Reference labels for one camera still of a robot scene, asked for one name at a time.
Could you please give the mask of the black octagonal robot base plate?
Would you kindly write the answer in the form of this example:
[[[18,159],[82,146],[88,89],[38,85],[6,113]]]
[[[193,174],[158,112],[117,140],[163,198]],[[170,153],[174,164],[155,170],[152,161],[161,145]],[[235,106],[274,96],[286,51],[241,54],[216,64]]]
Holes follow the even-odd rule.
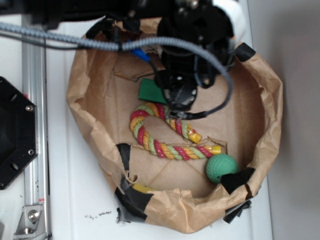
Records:
[[[0,189],[7,189],[37,156],[37,107],[0,78]]]

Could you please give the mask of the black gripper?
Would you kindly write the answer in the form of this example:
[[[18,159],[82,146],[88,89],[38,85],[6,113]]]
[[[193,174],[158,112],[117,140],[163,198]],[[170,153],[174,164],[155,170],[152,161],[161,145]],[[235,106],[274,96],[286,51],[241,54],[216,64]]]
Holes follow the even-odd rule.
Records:
[[[182,39],[213,54],[229,70],[234,64],[234,36],[231,20],[225,14],[164,17],[158,26],[159,37]],[[163,46],[161,62],[165,67],[156,74],[156,83],[173,112],[187,112],[197,97],[197,87],[207,89],[220,73],[202,57],[173,46]]]

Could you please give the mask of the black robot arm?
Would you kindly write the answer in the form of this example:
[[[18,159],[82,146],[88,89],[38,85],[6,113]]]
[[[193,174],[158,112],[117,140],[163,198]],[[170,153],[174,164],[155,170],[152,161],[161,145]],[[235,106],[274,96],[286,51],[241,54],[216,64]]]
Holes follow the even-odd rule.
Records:
[[[222,109],[231,98],[233,83],[228,70],[234,64],[237,44],[246,21],[236,0],[3,0],[1,15],[24,14],[36,25],[56,29],[62,22],[98,18],[121,21],[127,30],[138,30],[141,20],[160,18],[156,36],[123,43],[114,40],[104,47],[110,52],[132,52],[147,45],[162,47],[164,70],[156,73],[172,116],[197,119],[211,111],[190,113],[197,87],[211,87],[224,76],[228,90]]]

